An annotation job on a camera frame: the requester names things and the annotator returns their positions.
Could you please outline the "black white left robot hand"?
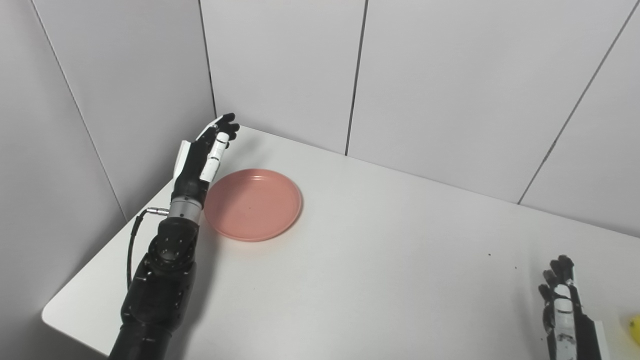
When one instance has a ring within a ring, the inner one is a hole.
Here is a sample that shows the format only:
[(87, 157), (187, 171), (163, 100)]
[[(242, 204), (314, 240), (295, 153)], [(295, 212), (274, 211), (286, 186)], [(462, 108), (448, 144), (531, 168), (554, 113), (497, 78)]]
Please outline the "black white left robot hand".
[(195, 141), (183, 141), (180, 144), (176, 167), (174, 167), (174, 188), (170, 199), (188, 198), (203, 204), (210, 183), (215, 174), (202, 176), (212, 160), (214, 150), (228, 149), (229, 143), (237, 138), (240, 124), (235, 122), (234, 112), (228, 112), (211, 121), (198, 135)]

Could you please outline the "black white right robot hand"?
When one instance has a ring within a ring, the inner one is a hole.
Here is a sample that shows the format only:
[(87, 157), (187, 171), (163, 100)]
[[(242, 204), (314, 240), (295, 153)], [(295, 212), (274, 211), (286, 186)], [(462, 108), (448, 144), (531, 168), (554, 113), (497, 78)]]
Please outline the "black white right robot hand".
[(542, 272), (545, 283), (538, 291), (544, 301), (548, 356), (551, 360), (609, 360), (604, 327), (585, 313), (574, 269), (573, 260), (562, 254)]

